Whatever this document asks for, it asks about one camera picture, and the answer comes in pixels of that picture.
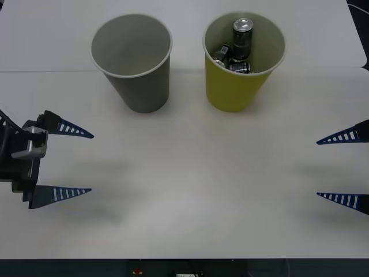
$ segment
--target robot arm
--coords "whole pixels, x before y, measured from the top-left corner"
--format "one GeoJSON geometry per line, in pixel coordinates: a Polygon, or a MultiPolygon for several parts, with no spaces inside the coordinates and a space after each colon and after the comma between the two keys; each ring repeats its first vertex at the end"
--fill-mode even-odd
{"type": "MultiPolygon", "coordinates": [[[[365,120],[351,128],[331,134],[317,141],[319,145],[339,143],[369,143],[369,120],[365,120]]],[[[369,194],[318,192],[317,195],[369,215],[369,194]]]]}
{"type": "Polygon", "coordinates": [[[79,126],[45,111],[37,121],[17,126],[0,110],[0,181],[11,182],[12,192],[22,193],[29,209],[77,197],[91,189],[36,186],[40,160],[46,154],[49,134],[92,139],[93,135],[79,126]]]}

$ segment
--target can lid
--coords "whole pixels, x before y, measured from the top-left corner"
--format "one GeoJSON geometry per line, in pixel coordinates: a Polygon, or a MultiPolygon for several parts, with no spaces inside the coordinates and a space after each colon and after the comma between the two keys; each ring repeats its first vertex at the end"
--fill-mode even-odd
{"type": "Polygon", "coordinates": [[[240,18],[233,23],[233,29],[237,32],[248,32],[253,28],[253,22],[251,19],[240,18]]]}

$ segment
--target gray cup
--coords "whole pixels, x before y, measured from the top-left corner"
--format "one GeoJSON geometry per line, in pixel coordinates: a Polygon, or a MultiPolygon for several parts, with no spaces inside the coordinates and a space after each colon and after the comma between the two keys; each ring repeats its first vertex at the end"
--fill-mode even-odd
{"type": "Polygon", "coordinates": [[[97,30],[91,57],[132,110],[151,113],[169,97],[171,50],[172,35],[163,23],[128,14],[97,30]]]}

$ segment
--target yellow cup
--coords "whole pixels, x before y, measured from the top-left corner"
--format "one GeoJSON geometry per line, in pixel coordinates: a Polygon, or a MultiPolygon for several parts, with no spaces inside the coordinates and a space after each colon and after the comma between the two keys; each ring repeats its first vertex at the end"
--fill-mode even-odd
{"type": "Polygon", "coordinates": [[[206,95],[222,111],[242,111],[253,100],[271,72],[286,55],[286,41],[281,30],[269,19],[255,13],[228,13],[215,19],[204,32],[206,95]],[[233,23],[239,18],[253,21],[250,55],[252,74],[235,73],[215,63],[211,55],[222,44],[232,45],[233,23]]]}

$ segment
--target table surface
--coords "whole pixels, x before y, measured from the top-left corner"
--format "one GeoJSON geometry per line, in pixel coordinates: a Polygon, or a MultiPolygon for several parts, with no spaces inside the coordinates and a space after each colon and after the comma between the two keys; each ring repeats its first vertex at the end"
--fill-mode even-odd
{"type": "Polygon", "coordinates": [[[169,26],[172,68],[203,68],[205,27],[236,10],[264,14],[281,27],[286,65],[366,62],[345,0],[10,0],[0,13],[0,72],[96,70],[89,57],[95,30],[126,13],[150,14],[169,26]]]}
{"type": "Polygon", "coordinates": [[[49,109],[95,135],[51,136],[38,183],[90,193],[27,210],[0,186],[0,259],[369,258],[368,216],[315,194],[369,193],[366,145],[315,144],[369,117],[368,77],[282,65],[224,113],[178,69],[137,114],[100,72],[0,73],[18,124],[49,109]]]}

